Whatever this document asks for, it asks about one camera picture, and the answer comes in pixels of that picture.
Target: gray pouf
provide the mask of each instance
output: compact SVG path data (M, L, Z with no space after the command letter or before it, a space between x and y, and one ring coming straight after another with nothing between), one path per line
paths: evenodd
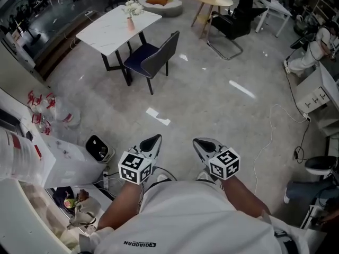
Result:
M146 3L146 0L138 0L143 5L144 10L159 14L162 17L177 17L182 14L182 2L180 0L171 0L166 5L153 5Z

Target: shoe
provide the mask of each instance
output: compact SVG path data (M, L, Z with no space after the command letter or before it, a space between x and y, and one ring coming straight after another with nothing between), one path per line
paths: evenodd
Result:
M157 182L160 183L162 182L163 180L167 180L168 177L165 175L165 174L160 174L158 177L157 177Z
M286 73L287 73L287 74L290 74L290 73L291 73L291 70L290 70L290 68L288 67L287 61L284 60L283 64L284 64L284 68L285 68Z
M197 180L210 180L206 171L202 171L197 176Z
M287 197L286 191L287 191L287 187L286 187L286 189L285 189L284 203L285 203L285 204L289 204L289 203L290 203L290 199Z

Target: round wooden table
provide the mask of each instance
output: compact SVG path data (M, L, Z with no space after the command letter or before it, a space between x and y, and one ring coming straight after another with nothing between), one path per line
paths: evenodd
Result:
M197 19L203 23L203 28L202 28L202 31L201 31L201 34L200 34L200 37L199 37L199 39L201 39L202 35L203 35L203 32L205 30L207 21L208 21L208 19L210 19L213 7L217 6L218 7L218 12L220 14L220 7L222 7L222 6L232 6L233 5L233 1L232 0L199 0L199 1L201 2L201 5L200 5L200 7L198 9L197 14L194 17L194 20L193 20L193 23L192 23L191 27L194 25L194 23L195 23L195 21ZM210 8L208 9L208 14L205 15L205 16L202 16L202 15L199 15L199 13L200 13L202 7L204 6L204 4L210 5Z

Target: concrete floor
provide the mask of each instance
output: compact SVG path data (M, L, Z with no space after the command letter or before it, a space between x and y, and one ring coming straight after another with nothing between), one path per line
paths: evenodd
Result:
M116 149L110 162L111 171L124 150L156 133L163 136L158 165L168 169L180 180L195 179L204 168L192 147L192 139L209 137L234 148L242 158L238 178L254 192L256 177L253 161L270 141L270 108L281 105L296 120L301 121L282 67L289 55L289 45L298 36L293 31L293 20L286 25L279 38L275 37L281 20L271 18L259 33L236 39L244 52L230 61L222 60L205 41L199 40L201 25L190 27L200 3L182 0L184 12L172 19L161 19L145 30L146 40L160 46L172 32L179 30L176 54L169 61L169 76L163 68L151 81L151 96L147 82L132 73L128 87L121 71L106 71L100 53L80 43L57 66L47 80L52 90L76 104L82 111L78 143L83 145L91 134L98 134ZM226 49L231 46L225 38ZM131 40L133 49L141 43ZM122 59L128 48L119 48ZM115 55L109 56L116 65ZM297 79L289 76L292 87ZM237 83L252 93L251 96L230 84ZM151 107L161 119L169 119L168 126L146 113ZM290 179L309 179L303 164L293 159L293 151L300 145L306 123L298 124L284 110L274 107L271 112L273 141L256 161L258 184L256 195L277 216L288 213L296 217L297 206L283 204L282 198ZM325 138L311 123L303 148L305 158L323 155ZM112 192L118 193L119 184L110 181ZM300 214L293 223L300 223Z

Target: pink vase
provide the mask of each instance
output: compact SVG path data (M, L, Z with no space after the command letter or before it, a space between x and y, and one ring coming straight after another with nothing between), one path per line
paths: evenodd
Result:
M135 29L134 22L131 17L127 18L127 27L129 31L133 31Z

